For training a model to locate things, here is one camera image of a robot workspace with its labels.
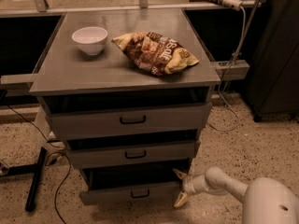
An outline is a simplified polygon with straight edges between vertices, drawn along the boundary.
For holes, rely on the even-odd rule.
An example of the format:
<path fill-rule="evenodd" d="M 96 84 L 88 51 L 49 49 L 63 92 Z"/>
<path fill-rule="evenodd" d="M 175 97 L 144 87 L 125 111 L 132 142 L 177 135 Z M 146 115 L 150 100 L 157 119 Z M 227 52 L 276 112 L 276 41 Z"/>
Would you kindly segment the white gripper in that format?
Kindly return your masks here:
<path fill-rule="evenodd" d="M 206 190 L 206 179 L 204 175 L 187 175 L 186 173 L 174 168 L 173 172 L 182 180 L 182 189 L 177 200 L 174 203 L 175 208 L 183 206 L 189 199 L 190 195 L 199 194 Z"/>

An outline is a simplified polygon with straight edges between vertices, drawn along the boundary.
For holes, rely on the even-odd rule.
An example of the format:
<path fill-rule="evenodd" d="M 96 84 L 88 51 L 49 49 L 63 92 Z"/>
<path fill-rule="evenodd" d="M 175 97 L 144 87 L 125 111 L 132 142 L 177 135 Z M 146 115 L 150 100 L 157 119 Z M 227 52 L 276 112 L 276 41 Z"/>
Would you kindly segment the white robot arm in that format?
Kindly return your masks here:
<path fill-rule="evenodd" d="M 259 177 L 246 184 L 216 166 L 201 175 L 188 175 L 178 169 L 174 173 L 181 180 L 175 207 L 200 193 L 231 194 L 243 204 L 242 224 L 299 224 L 299 198 L 275 179 Z"/>

